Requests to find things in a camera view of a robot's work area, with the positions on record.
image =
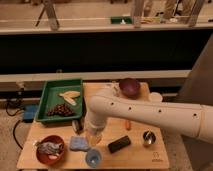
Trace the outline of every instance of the blue cup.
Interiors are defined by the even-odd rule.
[[[102,160],[101,153],[96,149],[90,149],[86,154],[85,160],[90,167],[96,168]]]

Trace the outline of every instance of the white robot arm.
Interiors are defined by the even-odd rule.
[[[213,143],[211,106],[128,100],[117,97],[116,89],[112,85],[106,85],[89,101],[86,130],[91,135],[100,134],[108,117],[143,122]]]

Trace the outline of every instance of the small metal cup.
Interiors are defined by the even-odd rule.
[[[151,132],[151,131],[146,131],[146,132],[144,132],[144,134],[143,134],[143,140],[144,140],[143,145],[144,145],[145,147],[149,147],[149,146],[151,146],[152,144],[155,143],[155,141],[156,141],[156,136],[155,136],[155,134],[154,134],[153,132]]]

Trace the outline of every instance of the blue cloth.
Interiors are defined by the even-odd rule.
[[[72,151],[85,151],[90,149],[86,138],[84,137],[74,137],[70,139],[70,150]]]

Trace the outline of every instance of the tray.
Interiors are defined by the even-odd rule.
[[[121,24],[122,20],[124,20],[124,22],[126,24],[132,24],[132,19],[131,17],[128,16],[115,16],[115,17],[111,17],[111,24]]]
[[[66,91],[79,91],[80,96],[74,98],[77,105],[73,106],[66,102],[59,93],[64,93]],[[48,116],[46,113],[53,109],[57,104],[66,103],[75,114],[72,116]],[[63,122],[74,119],[79,119],[82,117],[83,113],[83,81],[82,79],[71,79],[71,80],[53,80],[47,81],[44,85],[42,92],[40,104],[36,114],[36,121],[42,123],[53,123],[53,122]]]

